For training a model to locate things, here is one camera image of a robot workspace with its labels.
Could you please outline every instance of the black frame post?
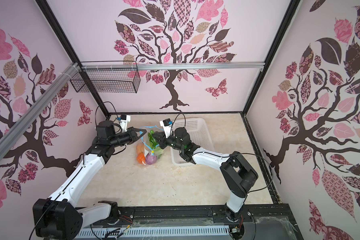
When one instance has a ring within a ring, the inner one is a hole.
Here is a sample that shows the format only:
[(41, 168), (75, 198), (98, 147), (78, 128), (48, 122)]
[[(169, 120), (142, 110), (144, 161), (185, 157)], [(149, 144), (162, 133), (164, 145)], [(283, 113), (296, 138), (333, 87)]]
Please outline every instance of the black frame post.
[[(58, 37), (59, 41), (61, 42), (63, 48), (67, 52), (71, 61), (74, 63), (77, 63), (79, 65), (79, 67), (82, 68), (82, 64), (81, 64), (79, 58), (77, 57), (76, 52), (74, 51), (71, 43), (69, 42), (67, 36), (65, 35), (64, 31), (62, 30), (59, 22), (57, 21), (55, 15), (53, 14), (53, 12), (51, 10), (51, 7), (47, 3), (47, 1), (46, 0), (35, 0), (35, 1), (38, 4), (40, 10), (43, 12), (45, 18), (47, 19), (49, 25), (55, 32), (56, 36)], [(109, 111), (107, 110), (105, 104), (101, 100), (101, 97), (98, 94), (98, 92), (96, 91), (95, 87), (93, 86), (89, 76), (84, 71), (81, 71), (80, 75), (81, 75), (82, 79), (84, 80), (84, 83), (87, 85), (87, 87), (88, 87), (89, 91), (91, 92), (93, 98), (95, 99), (96, 103), (99, 105), (104, 116), (106, 118), (108, 118), (110, 116)]]
[(265, 77), (265, 74), (267, 73), (272, 60), (276, 54), (276, 51), (279, 49), (280, 43), (283, 40), (283, 37), (285, 35), (285, 32), (287, 31), (289, 24), (291, 23), (293, 16), (296, 13), (297, 7), (299, 6), (300, 0), (291, 0), (289, 3), (289, 6), (287, 8), (287, 11), (285, 12), (284, 18), (281, 21), (280, 27), (276, 33), (276, 36), (273, 40), (273, 43), (271, 45), (271, 48), (268, 51), (268, 54), (265, 58), (265, 65), (263, 70), (258, 75), (256, 81), (254, 82), (253, 88), (251, 90), (251, 93), (248, 97), (247, 102), (245, 103), (243, 114), (247, 114), (250, 110), (250, 107), (253, 103), (254, 98), (256, 97), (257, 92), (259, 91), (260, 85), (263, 82), (263, 79)]

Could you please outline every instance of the wire mesh basket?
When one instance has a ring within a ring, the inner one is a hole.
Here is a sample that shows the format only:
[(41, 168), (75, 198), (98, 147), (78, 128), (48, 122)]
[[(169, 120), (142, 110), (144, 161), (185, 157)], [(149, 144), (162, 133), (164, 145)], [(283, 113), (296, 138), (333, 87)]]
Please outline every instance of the wire mesh basket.
[(140, 76), (136, 62), (120, 62), (123, 65), (112, 65), (111, 68), (104, 65), (84, 66), (72, 77), (71, 84), (77, 93), (90, 91), (84, 80), (90, 80), (98, 93), (137, 93)]

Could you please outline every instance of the pink wall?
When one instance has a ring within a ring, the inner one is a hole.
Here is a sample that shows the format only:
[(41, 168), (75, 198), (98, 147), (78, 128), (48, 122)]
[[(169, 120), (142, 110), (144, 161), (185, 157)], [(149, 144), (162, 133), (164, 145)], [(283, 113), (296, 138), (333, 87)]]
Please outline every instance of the pink wall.
[[(289, 0), (75, 0), (49, 4), (80, 60), (136, 60), (139, 64), (155, 64), (177, 63), (178, 59), (193, 63), (203, 56), (200, 62), (263, 61), (288, 3)], [(136, 11), (145, 17), (134, 18), (136, 15), (131, 12)], [(178, 31), (169, 27), (163, 30), (170, 19), (179, 23)], [(157, 41), (147, 36), (155, 36)], [(182, 71), (187, 80), (180, 81), (179, 72), (170, 71), (167, 79), (165, 70), (140, 71), (137, 94), (100, 93), (100, 96), (117, 104), (117, 111), (242, 111), (258, 69), (219, 69), (212, 74)], [(149, 75), (158, 78), (150, 79)], [(224, 79), (226, 86), (218, 88)], [(212, 96), (206, 89), (219, 96)]]
[(304, 239), (359, 240), (360, 0), (303, 1), (248, 116)]
[[(0, 1), (0, 137), (70, 63), (34, 1)], [(34, 202), (59, 187), (90, 146), (96, 106), (68, 83), (0, 162), (0, 239), (29, 237)]]

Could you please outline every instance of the silver metal bar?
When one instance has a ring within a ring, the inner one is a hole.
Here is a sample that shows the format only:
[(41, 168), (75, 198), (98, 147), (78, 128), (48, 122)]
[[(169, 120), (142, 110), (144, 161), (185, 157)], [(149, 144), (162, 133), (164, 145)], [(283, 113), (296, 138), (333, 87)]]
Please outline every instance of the silver metal bar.
[[(82, 67), (86, 69), (117, 69), (131, 68), (131, 65), (94, 65), (95, 62)], [(264, 62), (233, 62), (233, 63), (172, 63), (172, 64), (138, 64), (138, 70), (178, 70), (178, 69), (222, 69), (222, 68), (263, 68)]]
[(23, 133), (39, 116), (43, 109), (50, 103), (54, 96), (61, 90), (64, 84), (77, 73), (77, 63), (68, 66), (63, 74), (53, 81), (45, 93), (28, 109), (28, 111), (10, 128), (10, 130), (0, 139), (0, 161), (7, 152), (15, 145)]

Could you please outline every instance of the white plastic basket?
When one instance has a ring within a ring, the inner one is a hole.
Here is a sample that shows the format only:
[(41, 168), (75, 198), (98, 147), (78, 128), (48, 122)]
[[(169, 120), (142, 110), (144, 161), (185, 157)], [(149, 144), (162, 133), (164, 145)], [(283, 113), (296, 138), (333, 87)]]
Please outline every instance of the white plastic basket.
[[(172, 131), (175, 131), (178, 127), (184, 127), (184, 119), (176, 119), (174, 125), (172, 126)], [(206, 122), (202, 118), (187, 118), (185, 129), (189, 133), (191, 141), (200, 147), (209, 150), (215, 151), (213, 147), (211, 136), (209, 135), (208, 127)], [(191, 162), (186, 162), (179, 155), (179, 151), (171, 148), (172, 162), (176, 166), (190, 166), (194, 165)]]

